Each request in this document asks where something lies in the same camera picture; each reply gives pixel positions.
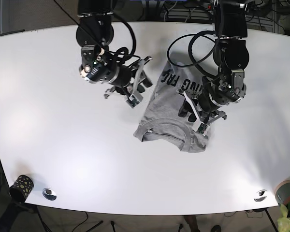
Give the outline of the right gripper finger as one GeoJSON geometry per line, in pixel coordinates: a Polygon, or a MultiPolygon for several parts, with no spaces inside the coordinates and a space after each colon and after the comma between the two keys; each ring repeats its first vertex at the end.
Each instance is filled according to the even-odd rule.
{"type": "Polygon", "coordinates": [[[141,72],[138,84],[138,90],[145,90],[153,85],[152,81],[148,78],[144,71],[141,72]]]}

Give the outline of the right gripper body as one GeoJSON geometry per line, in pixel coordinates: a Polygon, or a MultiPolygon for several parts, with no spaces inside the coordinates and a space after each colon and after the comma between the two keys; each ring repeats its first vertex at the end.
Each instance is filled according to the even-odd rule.
{"type": "Polygon", "coordinates": [[[109,81],[112,87],[107,89],[104,93],[104,98],[108,99],[112,94],[118,93],[125,97],[125,102],[134,108],[142,102],[142,93],[145,90],[138,90],[139,78],[141,72],[144,71],[144,66],[152,60],[151,56],[147,56],[144,59],[135,61],[130,66],[122,65],[119,69],[119,73],[114,77],[114,81],[109,81]]]}

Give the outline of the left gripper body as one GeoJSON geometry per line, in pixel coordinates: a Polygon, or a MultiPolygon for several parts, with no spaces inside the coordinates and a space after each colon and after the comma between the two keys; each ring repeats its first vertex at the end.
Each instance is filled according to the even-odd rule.
{"type": "Polygon", "coordinates": [[[227,118],[226,113],[219,110],[222,105],[214,102],[210,87],[209,83],[183,83],[183,96],[197,117],[188,118],[188,121],[193,123],[192,129],[201,135],[207,135],[210,125],[216,120],[227,118]]]}

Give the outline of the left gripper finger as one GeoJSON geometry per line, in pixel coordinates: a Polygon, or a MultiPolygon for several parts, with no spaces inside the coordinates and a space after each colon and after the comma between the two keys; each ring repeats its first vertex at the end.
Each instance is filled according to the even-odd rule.
{"type": "Polygon", "coordinates": [[[182,106],[179,109],[178,116],[185,118],[189,114],[189,118],[197,118],[192,110],[191,105],[185,99],[182,106]]]}

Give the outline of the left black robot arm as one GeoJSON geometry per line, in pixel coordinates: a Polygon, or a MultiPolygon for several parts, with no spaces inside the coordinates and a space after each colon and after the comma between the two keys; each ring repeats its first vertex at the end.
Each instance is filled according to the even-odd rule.
{"type": "Polygon", "coordinates": [[[191,64],[203,75],[202,87],[197,90],[179,90],[185,97],[178,115],[185,117],[191,113],[189,121],[192,129],[206,136],[210,125],[217,119],[226,119],[227,115],[220,108],[230,103],[238,103],[246,95],[244,83],[245,68],[249,63],[246,48],[247,0],[213,0],[211,8],[215,29],[191,34],[188,44],[188,56],[191,64]],[[200,60],[193,56],[192,47],[200,37],[215,35],[214,46],[200,60]]]}

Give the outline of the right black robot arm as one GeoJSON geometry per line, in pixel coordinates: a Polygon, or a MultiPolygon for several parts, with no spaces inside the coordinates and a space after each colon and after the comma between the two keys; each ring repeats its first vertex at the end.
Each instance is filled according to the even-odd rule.
{"type": "Polygon", "coordinates": [[[119,15],[114,13],[114,0],[80,0],[76,22],[76,40],[81,47],[82,63],[79,68],[81,77],[91,84],[107,83],[112,85],[104,97],[114,92],[125,97],[126,103],[134,108],[142,100],[142,93],[152,86],[151,80],[144,72],[144,66],[152,60],[147,56],[135,55],[136,37],[132,27],[119,15]],[[122,22],[132,38],[132,49],[121,47],[111,51],[109,45],[114,37],[112,17],[122,22]]]}

